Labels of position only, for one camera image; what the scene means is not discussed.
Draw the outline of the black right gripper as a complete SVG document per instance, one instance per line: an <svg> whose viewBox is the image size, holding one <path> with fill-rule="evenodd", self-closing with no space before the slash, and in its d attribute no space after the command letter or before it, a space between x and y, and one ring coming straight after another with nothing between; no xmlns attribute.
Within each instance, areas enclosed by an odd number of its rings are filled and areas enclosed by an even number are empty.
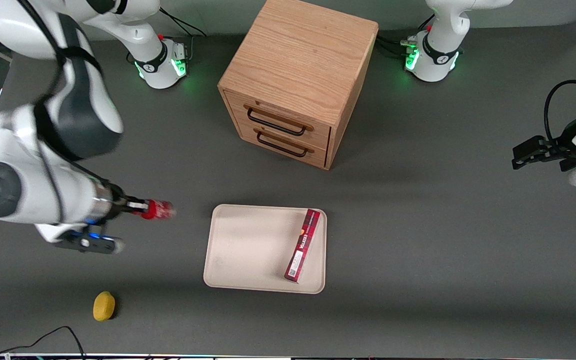
<svg viewBox="0 0 576 360"><path fill-rule="evenodd" d="M125 191L116 184L104 182L103 185L110 191L112 198L110 202L110 210L103 217L103 221L109 222L121 214L135 215L144 220L150 219L150 214L148 212L142 212L148 211L150 208L151 201L149 199L127 198Z"/></svg>

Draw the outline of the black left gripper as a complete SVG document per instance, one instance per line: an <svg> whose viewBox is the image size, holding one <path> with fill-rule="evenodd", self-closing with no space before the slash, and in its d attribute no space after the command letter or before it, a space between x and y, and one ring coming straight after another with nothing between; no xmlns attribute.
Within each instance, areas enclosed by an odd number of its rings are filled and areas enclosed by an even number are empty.
<svg viewBox="0 0 576 360"><path fill-rule="evenodd" d="M553 137L550 120L544 114L544 130L547 140L543 136L533 136L512 148L513 170L539 162L559 161L560 171L563 173L576 168L576 145L573 138L576 136L576 119L564 127L558 137Z"/></svg>

